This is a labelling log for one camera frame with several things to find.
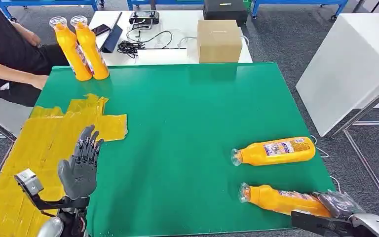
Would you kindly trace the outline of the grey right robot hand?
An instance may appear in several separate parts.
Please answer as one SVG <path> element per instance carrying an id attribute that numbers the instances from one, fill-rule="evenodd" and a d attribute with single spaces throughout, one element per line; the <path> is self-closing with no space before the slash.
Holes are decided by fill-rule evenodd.
<path id="1" fill-rule="evenodd" d="M 366 213 L 366 211 L 353 200 L 348 193 L 338 191 L 313 192 L 332 217 L 348 220 L 353 214 Z"/>

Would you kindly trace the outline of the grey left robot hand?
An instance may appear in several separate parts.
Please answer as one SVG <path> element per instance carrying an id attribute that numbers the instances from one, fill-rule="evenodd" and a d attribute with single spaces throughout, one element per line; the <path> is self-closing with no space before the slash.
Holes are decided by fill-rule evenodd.
<path id="1" fill-rule="evenodd" d="M 91 124 L 79 135 L 73 154 L 58 163 L 58 176 L 65 194 L 71 199 L 86 198 L 96 189 L 98 157 L 104 140 Z"/>

